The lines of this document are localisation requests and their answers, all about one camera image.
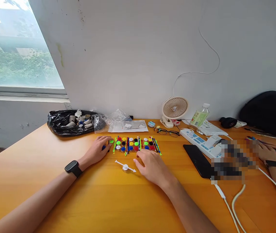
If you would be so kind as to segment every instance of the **glasses frame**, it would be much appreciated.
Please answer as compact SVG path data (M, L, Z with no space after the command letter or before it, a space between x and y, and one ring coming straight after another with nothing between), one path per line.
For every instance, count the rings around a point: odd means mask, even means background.
M168 131L168 130L162 129L162 128L154 128L154 131L157 131L157 133L159 133L160 131L164 131L164 132L166 132L166 134L169 133L170 136L172 136L172 135L171 135L172 133L173 133L173 134L176 134L176 135L178 135L178 136L180 136L180 132L174 131L174 130Z

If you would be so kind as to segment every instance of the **small desk fan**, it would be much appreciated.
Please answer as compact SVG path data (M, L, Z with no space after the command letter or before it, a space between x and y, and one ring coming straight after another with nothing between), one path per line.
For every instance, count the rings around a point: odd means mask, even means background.
M186 99L180 96L170 97L163 103L162 108L162 119L160 122L166 128L172 128L173 123L171 122L172 119L180 119L188 109L188 102Z

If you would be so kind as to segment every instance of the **white wall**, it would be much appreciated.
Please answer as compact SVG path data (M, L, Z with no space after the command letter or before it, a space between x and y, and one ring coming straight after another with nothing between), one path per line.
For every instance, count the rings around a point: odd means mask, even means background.
M254 95L276 90L275 0L30 0L73 108L159 118L172 96L191 118L234 117Z
M0 100L0 147L11 146L45 124L50 111L64 109L64 103Z

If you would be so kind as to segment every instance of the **smartphone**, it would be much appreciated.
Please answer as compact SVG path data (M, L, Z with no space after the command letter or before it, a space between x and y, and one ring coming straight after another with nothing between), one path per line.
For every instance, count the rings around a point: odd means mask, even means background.
M203 153L198 149L196 145L183 145L188 156L195 165L197 171L202 178L211 178L212 167Z

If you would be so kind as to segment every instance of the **green foliage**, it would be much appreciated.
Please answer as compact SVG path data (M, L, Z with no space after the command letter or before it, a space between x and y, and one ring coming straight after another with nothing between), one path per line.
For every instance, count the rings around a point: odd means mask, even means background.
M48 52L30 50L28 56L0 48L0 86L62 87Z

